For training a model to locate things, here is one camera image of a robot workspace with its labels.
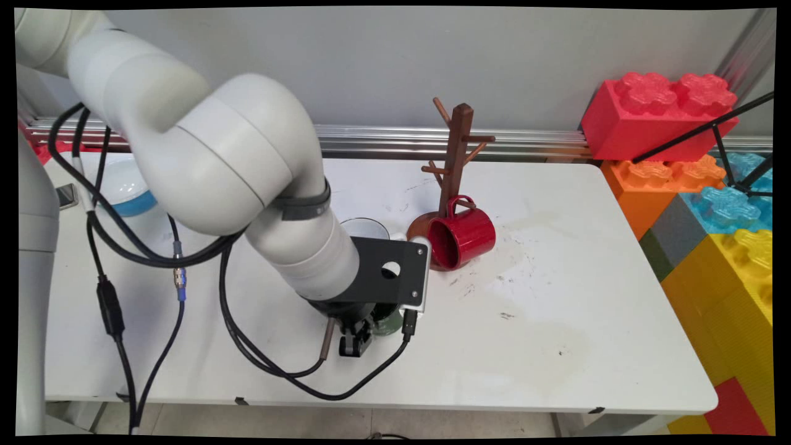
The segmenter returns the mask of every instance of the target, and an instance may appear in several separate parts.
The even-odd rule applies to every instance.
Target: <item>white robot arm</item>
[[[134,148],[170,215],[204,234],[249,225],[250,243],[304,298],[349,287],[359,256],[332,212],[284,221],[270,205],[326,187],[312,122],[286,87],[243,74],[212,93],[196,71],[114,29],[100,11],[14,12],[17,60],[71,80],[85,106]]]
[[[85,107],[129,142],[170,215],[203,234],[247,227],[251,245],[283,279],[314,308],[338,318],[346,336],[342,355],[365,350],[370,338],[360,340],[365,329],[358,323],[366,326],[380,303],[408,308],[408,341],[425,305],[430,244],[425,238],[400,245],[353,240],[328,205],[316,205],[329,197],[318,138],[286,87],[242,74],[212,92],[199,73],[117,29],[100,11],[16,8],[14,32],[17,62],[68,77]],[[17,378],[18,435],[42,433],[44,332],[58,228],[51,183],[24,141],[19,178],[17,377],[28,378]],[[93,210],[83,188],[80,201]],[[23,230],[23,219],[38,224]],[[403,261],[402,272],[382,278],[380,267],[392,258]],[[31,271],[45,280],[34,280]]]

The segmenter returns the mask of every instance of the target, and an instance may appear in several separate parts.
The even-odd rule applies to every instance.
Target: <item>white wall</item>
[[[574,130],[605,78],[716,70],[754,12],[333,6],[108,16],[214,86],[249,71],[279,80],[317,124],[439,127],[439,96],[448,108],[475,108],[475,127]],[[17,81],[36,91],[40,113],[76,101],[63,79],[17,68]]]

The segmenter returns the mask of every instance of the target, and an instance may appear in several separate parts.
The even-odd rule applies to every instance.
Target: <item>red toy block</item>
[[[626,161],[731,111],[736,95],[713,74],[685,74],[675,83],[657,73],[628,73],[605,80],[582,117],[582,131],[594,159]],[[726,135],[739,123],[720,125]],[[717,141],[704,131],[648,158],[649,161],[699,160]]]
[[[704,414],[714,434],[769,435],[736,378],[714,387],[719,405]]]

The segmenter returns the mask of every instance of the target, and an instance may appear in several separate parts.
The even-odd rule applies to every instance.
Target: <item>cable connector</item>
[[[179,301],[185,301],[187,299],[187,269],[173,269],[173,283],[176,285]]]
[[[403,327],[401,328],[401,333],[403,334],[403,340],[405,342],[408,342],[414,335],[414,327],[417,324],[418,311],[414,309],[406,309],[403,312]]]
[[[97,297],[99,298],[99,309],[101,310],[101,319],[104,322],[104,330],[107,331],[110,337],[114,339],[120,338],[125,329],[121,305],[118,303],[115,287],[110,283],[106,275],[99,276]]]
[[[173,257],[178,259],[183,255],[181,253],[181,241],[175,240],[173,242]],[[173,284],[176,285],[176,293],[180,302],[187,300],[187,269],[175,268],[173,269]]]

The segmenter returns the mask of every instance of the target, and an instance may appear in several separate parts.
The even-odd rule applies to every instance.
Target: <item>giant lego brick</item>
[[[706,155],[696,162],[605,161],[601,171],[638,240],[680,192],[723,188],[725,171]]]
[[[662,289],[668,296],[668,301],[676,312],[676,317],[681,323],[692,348],[698,355],[706,375],[709,376],[712,386],[719,385],[735,374],[725,361],[725,355],[714,337],[706,328],[703,317],[693,303],[693,294],[696,292],[694,283],[688,282],[685,270],[674,269],[662,281]]]
[[[673,270],[673,265],[670,264],[670,260],[668,260],[668,257],[664,254],[662,246],[659,245],[659,241],[657,241],[657,237],[654,236],[650,229],[645,232],[643,238],[640,239],[640,247],[643,249],[645,258],[648,259],[648,263],[651,265],[653,274],[657,277],[657,280],[661,282],[668,276],[670,271]]]
[[[651,227],[673,267],[687,257],[707,234],[732,234],[738,229],[768,230],[761,210],[747,195],[725,187],[700,193],[679,193]]]
[[[774,434],[772,233],[706,235],[662,287],[712,383],[737,377]]]
[[[725,361],[766,429],[774,434],[772,232],[711,235],[742,286],[703,313]]]
[[[764,157],[755,153],[728,153],[728,161],[731,166],[731,173],[735,181],[743,180],[750,172],[755,169]],[[718,159],[717,164],[723,166],[722,160]],[[769,169],[757,181],[752,184],[752,189],[757,192],[772,191],[772,170]],[[772,230],[772,197],[771,196],[750,196],[747,200],[761,211],[760,220],[768,230]]]
[[[594,159],[629,160],[731,111],[736,95],[713,74],[685,74],[670,82],[657,73],[627,73],[605,80],[582,117]],[[727,134],[739,122],[720,125]],[[697,161],[716,143],[712,131],[693,136],[649,158]]]
[[[715,386],[719,404],[704,414],[714,434],[767,435],[737,378]]]
[[[711,434],[704,416],[684,416],[668,425],[671,434]]]

